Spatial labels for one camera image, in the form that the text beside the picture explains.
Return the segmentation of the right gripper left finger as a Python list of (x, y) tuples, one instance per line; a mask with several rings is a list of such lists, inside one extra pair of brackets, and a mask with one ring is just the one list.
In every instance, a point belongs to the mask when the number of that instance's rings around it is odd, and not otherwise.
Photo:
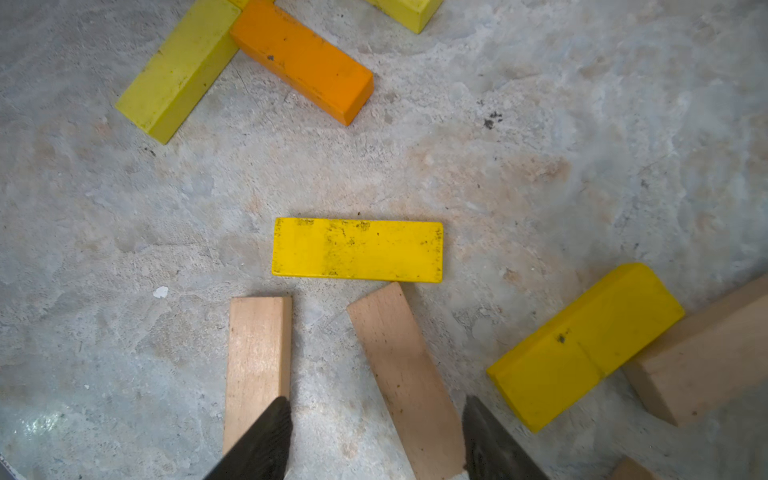
[(283, 480), (292, 431), (290, 401), (279, 396), (205, 476), (205, 480)]

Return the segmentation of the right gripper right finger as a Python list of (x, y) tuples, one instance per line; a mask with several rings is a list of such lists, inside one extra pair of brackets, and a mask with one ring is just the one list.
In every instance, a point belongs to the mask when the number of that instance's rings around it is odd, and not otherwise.
[(470, 480), (549, 479), (477, 396), (467, 396), (461, 421)]

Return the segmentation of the lime yellow block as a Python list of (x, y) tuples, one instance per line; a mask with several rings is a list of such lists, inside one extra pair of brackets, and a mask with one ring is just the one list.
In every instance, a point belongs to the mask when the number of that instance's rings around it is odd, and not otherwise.
[(198, 0), (120, 96), (116, 108), (166, 144), (238, 51), (230, 29), (242, 10)]
[(367, 0), (415, 34), (420, 34), (442, 0)]

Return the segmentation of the orange block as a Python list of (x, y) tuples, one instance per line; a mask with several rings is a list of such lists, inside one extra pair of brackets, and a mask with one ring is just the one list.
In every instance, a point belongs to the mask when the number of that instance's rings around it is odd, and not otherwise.
[(249, 57), (341, 124), (374, 91), (373, 73), (271, 1), (250, 1), (230, 30)]

